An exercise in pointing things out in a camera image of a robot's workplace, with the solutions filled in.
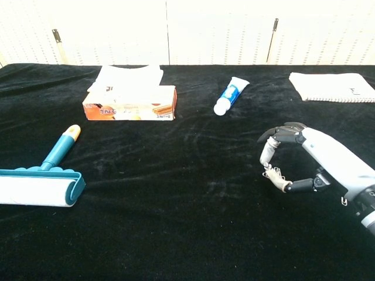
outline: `white adhesive roll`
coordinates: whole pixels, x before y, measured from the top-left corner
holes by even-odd
[[[71,207],[65,201],[72,179],[0,177],[0,204]]]

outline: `white tissue paper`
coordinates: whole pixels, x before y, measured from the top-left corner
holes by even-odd
[[[160,85],[162,77],[163,70],[157,65],[138,68],[102,66],[98,77],[87,91],[106,92],[125,88],[154,87]]]

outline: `lint roller handle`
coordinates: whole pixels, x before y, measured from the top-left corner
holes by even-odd
[[[64,158],[69,149],[74,145],[80,132],[81,128],[78,125],[70,126],[56,142],[50,153],[43,161],[39,170],[48,171],[52,167],[56,167]]]

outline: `teal handle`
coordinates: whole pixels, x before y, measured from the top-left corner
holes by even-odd
[[[49,169],[56,167],[74,143],[74,138],[69,135],[62,135],[43,161],[39,170],[48,171]]]

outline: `toothpaste cap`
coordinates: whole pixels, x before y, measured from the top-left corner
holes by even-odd
[[[219,98],[216,105],[213,107],[213,111],[216,115],[222,116],[230,108],[230,101],[227,98]]]

